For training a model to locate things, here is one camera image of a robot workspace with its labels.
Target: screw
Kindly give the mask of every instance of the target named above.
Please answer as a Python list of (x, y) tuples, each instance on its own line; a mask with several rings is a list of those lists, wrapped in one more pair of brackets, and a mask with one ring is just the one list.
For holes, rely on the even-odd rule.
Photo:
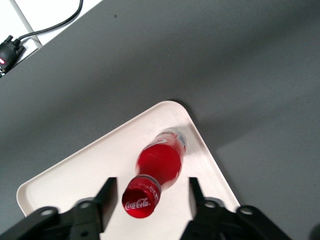
[(247, 208), (247, 207), (242, 207), (240, 208), (240, 212), (245, 214), (245, 215), (252, 215), (253, 212), (250, 208)]
[(80, 208), (81, 209), (85, 209), (85, 208), (87, 208), (87, 207), (89, 207), (91, 204), (89, 203), (89, 202), (84, 202), (84, 203), (82, 203), (81, 205), (80, 205)]
[(40, 213), (41, 216), (47, 216), (47, 215), (50, 215), (52, 214), (54, 211), (51, 210), (51, 209), (48, 209), (48, 210), (44, 210), (43, 212)]
[(211, 208), (211, 209), (213, 209), (213, 208), (216, 207), (216, 203), (215, 203), (214, 201), (210, 201), (210, 200), (205, 201), (205, 202), (204, 202), (204, 205), (205, 205), (206, 207), (208, 207), (208, 208)]

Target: white tray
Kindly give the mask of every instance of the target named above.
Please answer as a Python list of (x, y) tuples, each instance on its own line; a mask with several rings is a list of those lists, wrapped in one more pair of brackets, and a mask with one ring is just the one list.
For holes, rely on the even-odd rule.
[[(177, 182), (161, 194), (147, 218), (129, 216), (122, 194), (135, 176), (140, 151), (163, 129), (178, 128), (187, 139), (187, 151)], [(78, 200), (94, 197), (107, 178), (117, 177), (118, 204), (100, 235), (102, 240), (178, 240), (188, 221), (189, 178), (197, 177), (206, 197), (219, 198), (235, 211), (239, 203), (184, 107), (163, 101), (99, 138), (58, 164), (22, 184), (17, 202), (25, 215), (44, 206), (69, 210)]]

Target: black cable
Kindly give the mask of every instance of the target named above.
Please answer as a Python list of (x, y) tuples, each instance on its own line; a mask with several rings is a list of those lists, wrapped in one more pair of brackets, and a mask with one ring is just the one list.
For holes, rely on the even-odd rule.
[(33, 35), (44, 34), (44, 33), (50, 32), (50, 31), (52, 31), (54, 29), (57, 29), (57, 28), (65, 25), (65, 24), (67, 24), (68, 22), (72, 21), (80, 13), (83, 3), (84, 3), (84, 0), (80, 0), (79, 7), (75, 11), (75, 13), (72, 16), (70, 16), (68, 19), (64, 20), (63, 22), (60, 22), (57, 25), (48, 27), (48, 28), (43, 29), (43, 30), (27, 33), (25, 35), (22, 35), (22, 36), (18, 37), (17, 40), (21, 41), (22, 39), (25, 39), (25, 38), (33, 36)]

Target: plastic bottle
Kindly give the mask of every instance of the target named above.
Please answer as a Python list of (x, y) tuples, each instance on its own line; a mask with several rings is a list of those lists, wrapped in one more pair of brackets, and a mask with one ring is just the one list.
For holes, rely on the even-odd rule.
[(136, 177), (122, 195), (123, 208), (129, 215), (145, 218), (154, 211), (161, 192), (180, 175), (186, 145), (179, 130), (167, 128), (142, 150), (135, 165)]

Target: coca-cola logo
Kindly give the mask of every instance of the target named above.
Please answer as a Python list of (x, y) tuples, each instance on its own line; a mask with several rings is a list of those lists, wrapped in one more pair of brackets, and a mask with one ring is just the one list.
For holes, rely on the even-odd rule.
[(132, 210), (132, 209), (140, 209), (150, 206), (150, 203), (148, 202), (148, 198), (140, 198), (139, 200), (135, 202), (129, 202), (127, 201), (124, 205), (125, 210)]

